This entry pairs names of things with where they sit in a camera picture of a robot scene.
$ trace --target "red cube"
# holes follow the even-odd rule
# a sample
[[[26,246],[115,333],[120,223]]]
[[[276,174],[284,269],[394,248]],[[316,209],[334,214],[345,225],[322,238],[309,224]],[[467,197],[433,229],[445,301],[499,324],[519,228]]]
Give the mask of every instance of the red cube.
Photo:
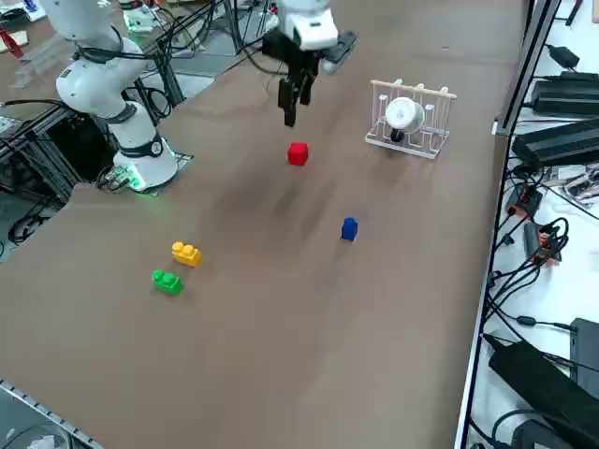
[[[293,142],[287,151],[287,159],[292,166],[305,166],[308,162],[308,144]]]

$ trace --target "black power adapter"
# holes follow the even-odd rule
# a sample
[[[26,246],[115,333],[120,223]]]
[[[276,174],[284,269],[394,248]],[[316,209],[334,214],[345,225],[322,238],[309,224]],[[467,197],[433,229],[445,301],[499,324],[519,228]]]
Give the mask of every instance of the black power adapter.
[[[551,59],[561,67],[573,70],[578,65],[580,58],[573,54],[567,47],[553,47],[549,44],[545,44],[545,46],[549,49]]]
[[[542,199],[543,194],[533,186],[526,183],[517,184],[507,199],[505,211],[510,215],[534,218]]]

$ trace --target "table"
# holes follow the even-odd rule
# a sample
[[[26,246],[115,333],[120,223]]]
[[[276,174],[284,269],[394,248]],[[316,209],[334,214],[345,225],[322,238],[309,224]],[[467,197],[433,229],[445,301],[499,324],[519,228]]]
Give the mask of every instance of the table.
[[[333,7],[361,39],[295,128],[276,80],[238,66],[160,124],[195,156],[161,196],[80,186],[10,257],[3,378],[107,448],[454,441],[504,155],[490,129],[525,7]],[[374,78],[458,95],[435,161],[364,142]],[[312,151],[302,169],[294,140]],[[202,266],[174,263],[176,240]],[[182,276],[180,297],[154,291],[156,268]]]
[[[567,18],[574,4],[575,0],[562,2],[555,17]],[[592,50],[595,48],[592,44],[593,41],[599,39],[598,25],[591,23],[592,8],[592,2],[582,2],[571,28],[566,27],[564,22],[551,24],[552,16],[549,18],[550,28],[547,43],[554,46],[566,46],[578,55],[580,57],[580,63],[577,66],[579,72],[596,73],[599,69]],[[559,75],[561,72],[561,68],[548,56],[547,50],[540,52],[538,63],[531,63],[530,69],[531,75],[533,72],[537,77]],[[525,84],[518,93],[525,102],[531,101],[534,83],[535,81],[530,85]],[[515,109],[515,112],[518,116],[515,135],[565,124],[553,122],[555,119],[551,117],[533,115],[530,109]],[[509,162],[509,167],[514,167],[519,160]],[[597,280],[596,262],[599,253],[599,241],[594,237],[597,233],[597,223],[593,218],[572,207],[559,196],[548,192],[547,189],[540,188],[539,190],[544,194],[544,198],[535,215],[535,220],[542,225],[558,217],[564,217],[569,222],[569,241],[562,250],[563,261],[557,266],[542,268],[538,280],[510,297],[502,309],[512,316],[528,315],[539,321],[568,325],[576,318],[599,322],[599,308],[594,301]],[[509,193],[500,198],[501,205],[505,204],[508,196]],[[599,207],[594,206],[590,209],[590,213],[595,216],[599,215]],[[505,216],[504,207],[500,207],[500,221]],[[507,230],[515,225],[518,219],[510,219],[499,232],[498,238],[501,238]],[[503,246],[497,251],[492,270],[508,272],[517,268],[524,260],[522,228],[514,233],[513,238],[514,245]],[[539,350],[565,359],[570,358],[570,334],[568,332],[550,326],[528,328],[519,326],[512,321],[509,322]],[[483,331],[499,338],[511,341],[519,340],[496,315],[485,324]],[[472,418],[488,434],[501,415],[515,409],[527,408],[523,405],[522,399],[489,367],[492,353],[492,349],[482,342],[477,370],[473,375],[475,390],[472,392],[471,410]],[[570,375],[569,369],[560,368],[566,375]],[[526,418],[527,416],[514,417],[502,424],[498,432],[499,440],[510,442],[515,428]],[[481,442],[481,440],[480,436],[470,428],[467,432],[467,447],[474,442]]]

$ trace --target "wire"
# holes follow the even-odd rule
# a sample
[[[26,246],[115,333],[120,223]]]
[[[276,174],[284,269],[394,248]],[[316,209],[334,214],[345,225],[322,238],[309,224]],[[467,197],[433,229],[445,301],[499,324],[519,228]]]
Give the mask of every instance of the wire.
[[[511,215],[508,214],[504,220],[501,222],[501,224],[499,225],[499,227],[497,227],[497,230],[499,231],[502,227],[504,227],[504,225],[507,223],[507,221],[512,218],[514,216],[514,214],[512,213]]]
[[[288,75],[287,72],[281,72],[279,70],[269,70],[265,67],[263,67],[262,65],[260,65],[259,63],[257,63],[254,60],[254,56],[252,53],[250,53],[247,49],[248,47],[251,47],[252,44],[245,44],[245,42],[243,41],[243,39],[241,38],[241,33],[240,33],[240,29],[239,29],[239,9],[238,9],[238,5],[237,5],[237,0],[233,0],[233,15],[235,17],[235,23],[233,24],[233,33],[235,33],[238,41],[241,42],[242,46],[241,46],[241,51],[243,51],[245,53],[245,56],[247,58],[247,60],[255,67],[257,68],[259,71],[266,73],[267,75],[275,75],[275,76],[281,76],[281,77],[286,77]]]
[[[44,104],[44,105],[54,105],[60,108],[68,109],[73,112],[77,112],[72,107],[70,107],[67,103],[60,100],[52,100],[49,98],[31,98],[31,99],[23,99],[23,100],[8,100],[0,102],[0,108],[5,108],[8,106],[18,106],[18,105],[28,105],[28,104]]]
[[[478,435],[480,435],[482,437],[483,440],[485,440],[487,443],[489,443],[491,446],[494,445],[494,441],[490,438],[489,435],[487,435],[485,432],[483,432],[483,430],[475,423],[475,420],[472,419],[472,417],[470,418],[470,420],[468,421],[468,424],[470,424],[470,426],[472,426],[472,428],[474,430],[476,430],[476,433]]]
[[[575,208],[577,208],[578,210],[586,213],[587,215],[589,215],[591,218],[593,218],[593,220],[597,220],[599,222],[599,217],[597,217],[596,215],[594,215],[593,213],[590,213],[588,210],[584,209],[583,207],[581,207],[579,204],[577,204],[576,202],[572,201],[570,198],[568,198],[567,196],[563,196],[561,194],[559,194],[555,189],[549,187],[548,185],[542,184],[541,187],[545,187],[547,190],[549,190],[551,193],[559,196],[561,199],[563,199],[564,201],[567,201],[568,203],[570,203],[572,206],[574,206]]]
[[[42,216],[41,212],[51,203],[51,198],[41,198],[27,213],[17,220],[8,230],[8,240],[19,246],[35,232],[35,230],[51,217]]]
[[[522,219],[514,225],[514,227],[512,227],[509,231],[507,231],[504,234],[504,236],[501,237],[499,242],[497,242],[495,244],[495,246],[493,247],[493,251],[497,251],[500,246],[502,246],[504,243],[508,242],[510,240],[510,238],[512,237],[512,234],[514,234],[514,232],[516,232],[516,230],[520,227],[520,225],[522,225],[526,220],[528,220],[528,218],[529,218],[528,214],[524,215],[522,217]]]
[[[139,94],[141,94],[140,91],[145,91],[147,93],[146,99],[148,101],[148,106],[152,110],[153,114],[156,115],[160,119],[166,119],[172,112],[173,106],[170,103],[170,101],[168,100],[167,94],[165,94],[164,91],[161,91],[160,89],[156,89],[155,87],[144,86],[144,87],[139,87],[139,88],[138,87],[127,87],[125,90],[126,91],[135,90]],[[164,109],[161,109],[156,105],[156,102],[152,96],[153,94],[161,94],[164,97],[165,101],[167,102],[167,106]]]
[[[565,419],[563,419],[560,416],[557,416],[555,414],[539,412],[537,410],[532,410],[532,409],[530,409],[530,410],[513,410],[512,412],[506,413],[503,416],[501,416],[495,422],[495,425],[493,426],[493,431],[491,432],[491,436],[490,436],[491,439],[494,441],[497,441],[497,430],[499,429],[499,426],[502,424],[502,422],[505,421],[506,419],[511,418],[512,416],[516,416],[518,414],[536,414],[538,416],[541,416],[542,418],[547,419],[548,421],[554,421],[555,423],[560,424],[561,426],[568,427],[570,430],[575,431],[579,436],[584,437],[584,438],[590,440],[591,442],[593,442],[594,444],[596,444],[597,446],[599,446],[599,438],[594,437],[593,435],[586,432],[582,428],[575,426],[574,424],[570,423],[569,421],[566,421]]]

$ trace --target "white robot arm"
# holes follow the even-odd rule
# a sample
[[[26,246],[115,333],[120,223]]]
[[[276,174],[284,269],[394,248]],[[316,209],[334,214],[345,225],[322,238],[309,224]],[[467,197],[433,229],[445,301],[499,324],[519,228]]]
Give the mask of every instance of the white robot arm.
[[[143,191],[170,180],[177,160],[140,103],[124,101],[121,93],[139,78],[144,59],[115,57],[139,54],[133,41],[122,37],[96,0],[40,0],[59,35],[79,48],[101,49],[107,56],[85,53],[56,80],[58,94],[74,110],[103,119],[119,143],[114,165],[131,176],[129,187]]]

